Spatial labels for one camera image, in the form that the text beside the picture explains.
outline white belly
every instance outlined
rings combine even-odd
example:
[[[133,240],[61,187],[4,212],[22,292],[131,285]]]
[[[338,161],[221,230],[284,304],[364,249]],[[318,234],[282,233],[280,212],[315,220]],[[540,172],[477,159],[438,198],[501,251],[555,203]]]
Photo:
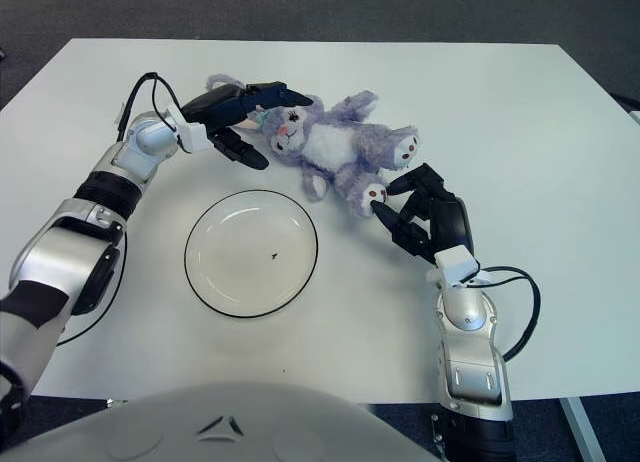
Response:
[[[355,162],[358,158],[353,148],[353,133],[353,129],[316,124],[311,128],[302,155],[318,167],[336,172],[344,164]]]

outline table leg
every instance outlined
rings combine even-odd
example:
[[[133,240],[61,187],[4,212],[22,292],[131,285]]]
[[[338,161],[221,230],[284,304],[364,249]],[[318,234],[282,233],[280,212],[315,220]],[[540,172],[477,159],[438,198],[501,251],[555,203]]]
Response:
[[[578,444],[584,462],[605,462],[600,443],[593,431],[589,417],[584,410],[580,397],[560,399],[564,415],[569,421],[573,438]]]

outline plush toy face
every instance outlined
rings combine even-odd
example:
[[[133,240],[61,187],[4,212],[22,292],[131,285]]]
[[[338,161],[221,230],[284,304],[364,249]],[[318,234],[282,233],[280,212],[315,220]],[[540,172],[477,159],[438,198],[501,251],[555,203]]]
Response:
[[[305,142],[304,122],[308,112],[302,107],[278,109],[269,114],[270,123],[275,124],[275,133],[269,134],[271,149],[283,157],[300,154]]]

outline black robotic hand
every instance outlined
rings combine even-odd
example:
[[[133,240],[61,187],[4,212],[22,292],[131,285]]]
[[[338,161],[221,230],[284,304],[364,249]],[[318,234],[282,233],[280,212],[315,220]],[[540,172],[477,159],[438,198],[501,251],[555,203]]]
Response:
[[[473,239],[464,203],[444,188],[444,179],[435,170],[422,164],[387,187],[388,195],[409,191],[413,192],[400,213],[382,202],[371,202],[374,214],[389,229],[393,242],[432,264],[436,252],[456,245],[465,245],[473,254]],[[412,222],[414,217],[429,220],[431,236]]]
[[[245,120],[258,106],[271,109],[312,103],[304,95],[287,89],[286,84],[273,82],[247,85],[246,88],[223,85],[193,99],[180,110],[187,122],[199,122],[206,126],[209,139],[226,157],[262,170],[269,165],[267,159],[229,126]]]

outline black cable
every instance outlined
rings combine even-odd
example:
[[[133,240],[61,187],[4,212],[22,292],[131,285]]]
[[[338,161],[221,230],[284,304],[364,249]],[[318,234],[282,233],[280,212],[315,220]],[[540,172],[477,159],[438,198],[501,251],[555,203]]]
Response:
[[[467,285],[467,287],[471,287],[472,289],[489,289],[491,287],[499,287],[501,285],[508,284],[509,282],[513,282],[514,280],[527,280],[526,277],[511,277],[510,279],[503,280],[501,282],[496,282],[494,284],[486,284],[486,285]]]
[[[640,100],[638,99],[634,99],[632,97],[626,97],[624,95],[616,94],[614,92],[609,92],[609,95],[613,100],[615,100],[619,104],[624,104],[635,110],[640,110]]]
[[[125,130],[127,130],[127,125],[129,124],[129,117],[131,117],[131,109],[133,108],[133,102],[135,101],[136,96],[138,95],[138,91],[140,90],[140,87],[147,80],[153,80],[154,81],[153,82],[154,91],[153,91],[153,94],[152,94],[151,98],[152,98],[153,108],[156,111],[156,114],[158,114],[158,116],[160,116],[160,119],[171,129],[172,132],[175,132],[175,129],[172,128],[169,124],[167,124],[167,121],[164,120],[164,118],[160,115],[160,112],[158,111],[158,109],[156,107],[156,104],[155,104],[155,86],[156,86],[157,82],[160,82],[162,85],[165,86],[165,88],[167,89],[167,92],[169,92],[169,95],[171,96],[171,100],[173,100],[173,103],[176,104],[178,109],[180,108],[180,102],[178,102],[178,98],[176,97],[176,94],[173,92],[173,89],[167,83],[166,80],[164,80],[162,77],[160,77],[157,72],[147,72],[142,77],[140,77],[138,79],[138,81],[135,83],[135,85],[133,86],[133,89],[131,90],[131,93],[129,94],[129,98],[127,99],[127,103],[125,104],[124,109],[122,110],[122,116],[120,117],[120,122],[118,122],[118,138],[116,139],[117,142],[122,142],[124,140],[124,132],[125,132]]]
[[[125,269],[125,266],[127,265],[127,247],[128,247],[128,245],[129,245],[129,241],[127,239],[127,233],[125,232],[124,233],[124,248],[122,250],[122,269],[120,271],[120,276],[118,277],[118,283],[116,284],[116,290],[113,292],[113,295],[111,296],[111,300],[109,301],[109,304],[107,305],[107,308],[104,309],[104,312],[102,314],[100,314],[100,317],[98,317],[96,320],[93,321],[93,324],[91,324],[89,327],[84,329],[79,334],[76,334],[73,337],[68,338],[67,340],[63,340],[62,342],[58,342],[56,344],[56,347],[60,347],[60,346],[62,346],[64,344],[66,344],[66,343],[71,342],[72,340],[77,339],[81,335],[86,334],[91,329],[93,329],[98,324],[98,322],[100,322],[102,320],[102,318],[107,314],[107,312],[109,312],[109,309],[113,305],[113,301],[116,300],[116,296],[118,295],[118,292],[120,291],[120,285],[122,284],[122,278],[124,277],[124,269]]]
[[[162,114],[158,110],[158,106],[156,105],[156,86],[158,85],[158,77],[157,77],[157,75],[158,74],[156,74],[156,77],[153,79],[153,88],[151,89],[151,104],[153,105],[153,110],[155,110],[156,115],[160,118],[160,120],[164,123],[164,125],[169,127],[169,130],[171,132],[175,132],[176,128],[172,127],[169,124],[169,122],[166,121],[166,119],[162,116]]]
[[[483,289],[487,287],[497,287],[499,285],[504,285],[509,282],[513,282],[514,280],[526,279],[531,285],[531,291],[533,292],[533,310],[531,311],[531,318],[529,319],[529,323],[527,324],[527,327],[524,329],[524,332],[522,333],[522,336],[520,337],[520,339],[515,343],[513,347],[511,347],[511,349],[509,349],[503,355],[504,361],[508,362],[511,359],[513,359],[516,355],[518,355],[520,351],[524,348],[524,346],[527,345],[527,342],[529,342],[529,339],[533,335],[533,331],[535,330],[536,325],[538,324],[538,317],[540,316],[540,299],[541,299],[540,289],[538,288],[538,284],[536,284],[535,280],[533,280],[533,278],[529,274],[527,274],[522,269],[518,269],[517,267],[499,265],[495,267],[487,267],[486,269],[483,269],[483,270],[487,272],[515,272],[516,274],[520,274],[520,277],[512,277],[510,279],[503,280],[502,282],[497,282],[495,284],[467,285],[467,287]]]

